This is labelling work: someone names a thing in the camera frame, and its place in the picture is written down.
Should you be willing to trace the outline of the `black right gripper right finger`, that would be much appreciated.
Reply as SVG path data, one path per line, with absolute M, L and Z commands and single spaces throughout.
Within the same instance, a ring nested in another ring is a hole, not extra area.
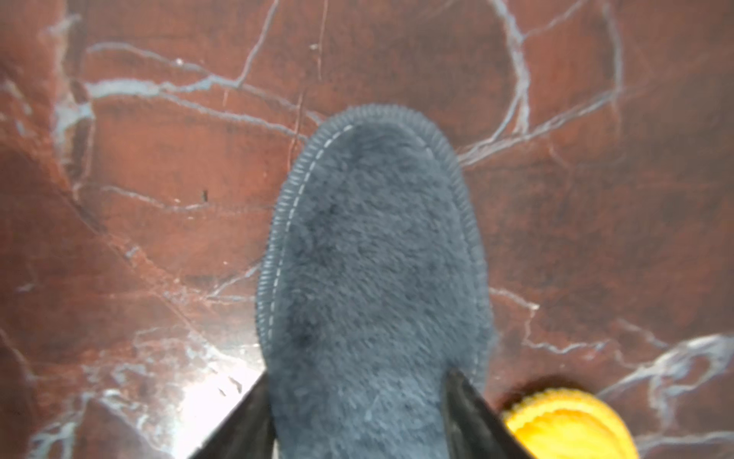
M 443 425 L 452 459 L 532 459 L 458 369 L 443 379 Z

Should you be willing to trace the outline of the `dark grey fuzzy insole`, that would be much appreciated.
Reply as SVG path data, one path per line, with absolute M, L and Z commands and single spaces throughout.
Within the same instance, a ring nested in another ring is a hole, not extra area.
M 487 265 L 456 154 L 422 114 L 348 109 L 273 214 L 256 325 L 283 458 L 445 458 L 445 373 L 483 388 Z

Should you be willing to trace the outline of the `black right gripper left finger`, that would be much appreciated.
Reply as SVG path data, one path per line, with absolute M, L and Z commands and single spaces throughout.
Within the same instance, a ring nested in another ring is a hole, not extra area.
M 271 459 L 275 440 L 268 375 L 263 373 L 243 400 L 191 457 Z

